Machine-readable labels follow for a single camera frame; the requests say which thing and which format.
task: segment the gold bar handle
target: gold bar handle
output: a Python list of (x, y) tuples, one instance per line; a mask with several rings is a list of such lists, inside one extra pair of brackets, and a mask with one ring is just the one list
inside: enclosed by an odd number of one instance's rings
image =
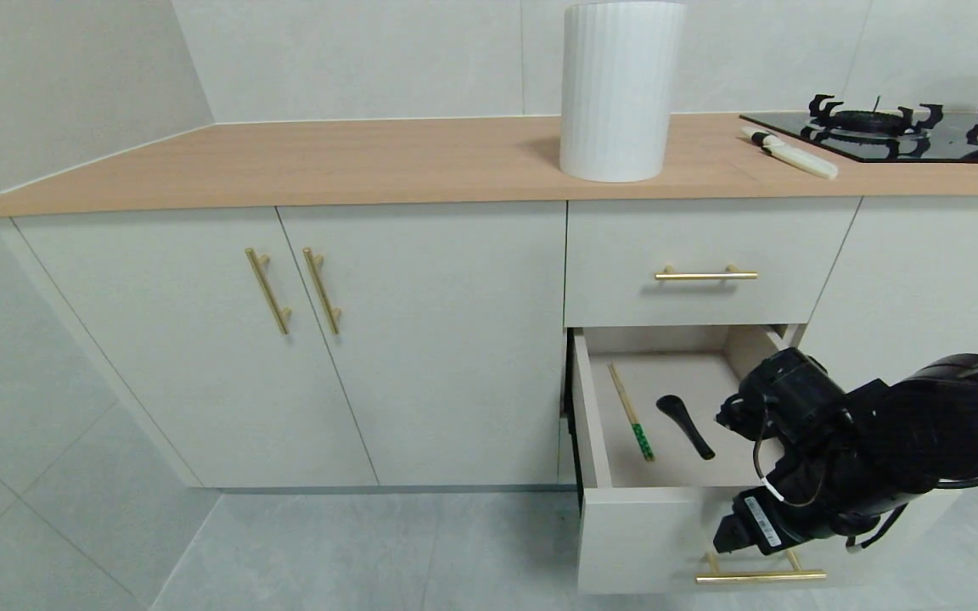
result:
[(754, 584), (772, 583), (772, 581), (808, 581), (827, 579), (828, 573), (821, 569), (803, 569), (798, 554), (787, 550), (787, 560), (791, 563), (791, 571), (745, 571), (741, 573), (723, 573), (719, 571), (719, 561), (714, 552), (704, 554), (710, 573), (698, 573), (695, 576), (698, 584)]
[(330, 323), (330, 332), (338, 335), (338, 318), (342, 316), (341, 308), (331, 308), (330, 298), (327, 297), (327, 289), (323, 286), (323, 275), (319, 267), (323, 266), (323, 256), (312, 254), (311, 248), (304, 249), (304, 261), (307, 262), (307, 270), (312, 274), (312, 283), (315, 285), (315, 293), (319, 293), (319, 300), (323, 302), (323, 309), (327, 312), (327, 322)]
[(756, 281), (756, 272), (744, 272), (736, 266), (727, 266), (727, 271), (713, 274), (679, 274), (674, 266), (667, 266), (655, 274), (656, 281)]
[(271, 262), (271, 256), (256, 255), (255, 248), (245, 248), (244, 253), (248, 255), (251, 271), (256, 274), (256, 281), (259, 281), (259, 289), (263, 289), (263, 297), (267, 298), (267, 305), (271, 306), (271, 313), (274, 314), (279, 332), (282, 332), (282, 335), (289, 335), (289, 317), (292, 316), (292, 310), (278, 305), (277, 299), (274, 299), (274, 291), (271, 290), (271, 282), (268, 281), (265, 272), (265, 267)]

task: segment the barcode label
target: barcode label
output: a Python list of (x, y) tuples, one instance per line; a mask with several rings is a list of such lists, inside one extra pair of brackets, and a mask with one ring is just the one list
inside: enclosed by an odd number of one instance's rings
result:
[(753, 496), (746, 496), (745, 506), (750, 508), (750, 513), (753, 514), (753, 519), (756, 519), (757, 526), (761, 526), (761, 532), (764, 533), (764, 538), (768, 539), (768, 545), (779, 547), (783, 541), (779, 540), (779, 535), (773, 529), (772, 522), (768, 522), (768, 516), (761, 509), (761, 503), (758, 503), (757, 499), (753, 498)]

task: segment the black spoon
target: black spoon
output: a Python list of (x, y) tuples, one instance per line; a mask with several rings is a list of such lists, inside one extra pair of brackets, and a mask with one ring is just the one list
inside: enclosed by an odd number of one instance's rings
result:
[(682, 427), (686, 437), (689, 437), (689, 440), (692, 441), (696, 453), (702, 459), (714, 459), (715, 452), (711, 451), (707, 442), (704, 441), (704, 437), (701, 436), (700, 431), (696, 430), (696, 425), (692, 423), (692, 418), (689, 417), (689, 410), (686, 409), (686, 403), (684, 403), (682, 397), (678, 397), (678, 395), (665, 395), (665, 397), (655, 402), (655, 406), (659, 407), (660, 412), (668, 415), (668, 417), (674, 418), (674, 422)]

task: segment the white vase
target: white vase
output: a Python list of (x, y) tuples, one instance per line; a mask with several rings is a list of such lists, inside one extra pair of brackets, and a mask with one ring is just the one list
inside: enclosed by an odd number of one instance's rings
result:
[(598, 182), (663, 171), (679, 3), (581, 4), (565, 11), (560, 169)]

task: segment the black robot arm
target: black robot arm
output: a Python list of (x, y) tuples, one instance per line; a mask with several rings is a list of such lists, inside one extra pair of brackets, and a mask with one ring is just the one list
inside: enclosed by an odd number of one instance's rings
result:
[(742, 379), (717, 421), (784, 456), (761, 486), (740, 492), (714, 545), (780, 552), (812, 539), (877, 541), (905, 504), (935, 488), (978, 486), (978, 355), (936, 361), (896, 385), (881, 380), (843, 391), (798, 349), (768, 357)]

